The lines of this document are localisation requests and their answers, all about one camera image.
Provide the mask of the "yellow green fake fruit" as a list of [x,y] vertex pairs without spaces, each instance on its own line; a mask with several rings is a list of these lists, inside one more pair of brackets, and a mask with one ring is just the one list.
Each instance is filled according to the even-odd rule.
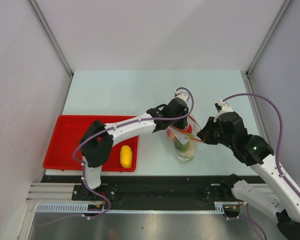
[[181,153],[187,152],[191,147],[191,142],[187,141],[185,144],[182,144],[178,139],[174,142],[174,147],[177,151]]

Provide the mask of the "yellow fake mango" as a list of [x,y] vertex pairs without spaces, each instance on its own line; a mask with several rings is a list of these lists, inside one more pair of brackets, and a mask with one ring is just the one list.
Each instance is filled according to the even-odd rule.
[[120,164],[123,168],[131,168],[133,162],[133,151],[128,145],[123,145],[120,149]]

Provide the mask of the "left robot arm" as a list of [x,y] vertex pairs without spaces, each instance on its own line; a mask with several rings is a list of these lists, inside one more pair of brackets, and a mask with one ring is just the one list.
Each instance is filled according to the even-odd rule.
[[107,124],[94,121],[75,150],[82,154],[83,194],[90,200],[100,196],[102,166],[110,158],[115,145],[136,136],[166,130],[172,125],[185,128],[189,115],[188,100],[188,94],[180,93],[168,104],[150,108],[137,117]]

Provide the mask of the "clear zip top bag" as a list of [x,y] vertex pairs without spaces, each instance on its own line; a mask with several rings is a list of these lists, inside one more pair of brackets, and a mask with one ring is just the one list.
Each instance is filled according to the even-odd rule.
[[170,145],[181,163],[191,161],[195,157],[197,145],[202,142],[197,137],[201,129],[193,115],[187,117],[187,126],[184,129],[175,126],[167,128],[166,134],[171,142]]

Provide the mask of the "white fake garlic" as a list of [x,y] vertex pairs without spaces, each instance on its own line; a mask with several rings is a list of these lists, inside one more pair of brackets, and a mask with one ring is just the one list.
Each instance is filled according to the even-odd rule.
[[180,159],[180,161],[182,161],[183,163],[186,163],[190,160],[192,160],[196,155],[196,152],[194,150],[188,150],[186,152],[180,152],[178,158]]

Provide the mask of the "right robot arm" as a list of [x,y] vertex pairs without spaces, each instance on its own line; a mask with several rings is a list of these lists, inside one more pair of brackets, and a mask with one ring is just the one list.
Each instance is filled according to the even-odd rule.
[[269,217],[288,240],[300,240],[300,198],[293,191],[295,182],[286,180],[282,166],[276,165],[276,156],[270,145],[259,135],[249,134],[242,118],[234,111],[209,117],[197,136],[207,145],[223,145],[234,157],[257,173],[272,190],[271,197],[255,189],[235,174],[231,174],[220,188],[221,196],[232,201],[243,200]]

